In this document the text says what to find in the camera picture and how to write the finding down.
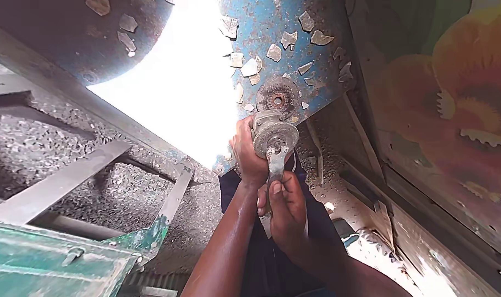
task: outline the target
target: steel beam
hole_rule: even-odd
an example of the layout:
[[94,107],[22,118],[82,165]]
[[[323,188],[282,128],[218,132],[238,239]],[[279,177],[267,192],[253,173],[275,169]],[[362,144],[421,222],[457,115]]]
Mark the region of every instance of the steel beam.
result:
[[0,204],[0,221],[12,225],[29,223],[131,146],[120,140],[104,144],[82,159],[17,193]]

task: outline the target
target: dirty metal surface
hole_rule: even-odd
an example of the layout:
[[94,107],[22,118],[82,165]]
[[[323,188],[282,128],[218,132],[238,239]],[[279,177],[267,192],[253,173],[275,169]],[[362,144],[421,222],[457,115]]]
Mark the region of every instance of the dirty metal surface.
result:
[[41,228],[0,223],[0,297],[113,297],[138,260],[134,253]]
[[[157,41],[172,8],[166,1],[115,1],[110,12],[100,16],[83,0],[7,0],[0,1],[0,28],[90,85],[117,77],[140,62]],[[137,47],[135,57],[128,57],[117,38],[123,14],[138,23],[130,34]]]

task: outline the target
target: sweaty skin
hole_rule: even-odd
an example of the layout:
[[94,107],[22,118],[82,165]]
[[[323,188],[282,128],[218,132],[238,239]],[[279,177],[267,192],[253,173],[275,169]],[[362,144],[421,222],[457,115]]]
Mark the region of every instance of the sweaty skin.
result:
[[[268,176],[267,160],[254,152],[252,121],[253,116],[249,116],[237,123],[230,145],[239,163],[241,182],[182,297],[234,297],[241,293],[250,235],[256,212],[259,209],[262,213],[266,203],[264,184]],[[384,274],[340,253],[336,243],[307,236],[305,197],[294,173],[285,171],[281,182],[270,185],[269,199],[274,242],[294,264],[325,283],[329,291],[347,297],[410,297]]]

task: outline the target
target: debris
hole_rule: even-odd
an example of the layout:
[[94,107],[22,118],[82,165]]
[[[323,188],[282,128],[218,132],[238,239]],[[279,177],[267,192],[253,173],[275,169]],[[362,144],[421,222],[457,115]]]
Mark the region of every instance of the debris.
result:
[[313,33],[313,36],[311,36],[311,43],[317,44],[317,45],[326,45],[330,43],[335,37],[333,36],[326,36],[322,31],[316,30]]
[[250,84],[252,84],[252,85],[259,83],[260,79],[261,79],[261,77],[259,76],[259,73],[256,73],[253,76],[249,76]]
[[302,29],[306,32],[311,32],[315,26],[315,21],[309,16],[307,11],[298,17],[300,24],[302,24]]
[[243,86],[240,82],[236,85],[234,92],[236,93],[236,102],[239,104],[243,103]]
[[118,25],[120,28],[130,31],[130,32],[135,32],[135,29],[138,26],[138,23],[135,21],[135,18],[132,16],[128,16],[127,14],[123,14],[120,17],[120,21],[118,22]]
[[349,61],[346,65],[344,65],[344,67],[342,67],[342,69],[340,69],[339,82],[343,83],[347,81],[347,79],[353,78],[353,74],[351,74],[350,67],[351,67],[351,61]]
[[104,16],[111,11],[109,0],[86,0],[86,5],[101,16]]
[[253,111],[254,110],[254,105],[252,105],[252,104],[249,103],[249,104],[245,105],[245,107],[243,109],[246,110],[246,111]]
[[306,73],[309,70],[309,68],[311,68],[311,66],[313,66],[313,62],[309,62],[305,65],[302,65],[298,67],[298,72],[300,72],[300,75],[304,75],[304,73]]
[[243,53],[231,53],[230,66],[237,68],[243,67]]
[[258,73],[258,63],[254,58],[251,58],[250,60],[241,67],[241,74],[243,77],[249,77],[252,75],[255,75]]
[[305,80],[305,83],[308,84],[309,86],[315,86],[316,85],[316,81],[312,78],[304,78]]
[[294,45],[297,39],[298,39],[298,31],[294,31],[293,34],[289,34],[286,31],[284,31],[284,34],[281,36],[281,44],[283,45],[284,50],[286,50],[289,45]]
[[220,21],[219,30],[221,33],[228,38],[236,39],[239,26],[238,19],[229,16],[221,16]]
[[335,53],[333,54],[333,60],[336,60],[337,57],[340,57],[340,60],[342,60],[344,54],[346,54],[346,50],[339,46],[338,48],[336,48]]
[[256,63],[258,63],[258,72],[261,71],[261,68],[263,68],[263,62],[261,61],[261,58],[256,55]]
[[129,38],[129,36],[126,33],[117,31],[117,35],[118,35],[118,40],[122,41],[122,43],[126,45],[127,49],[130,52],[134,52],[135,50],[137,50],[137,47],[133,43],[133,40],[131,40],[131,38]]
[[281,59],[281,48],[274,43],[271,44],[267,51],[267,57],[273,59],[274,62],[279,62]]

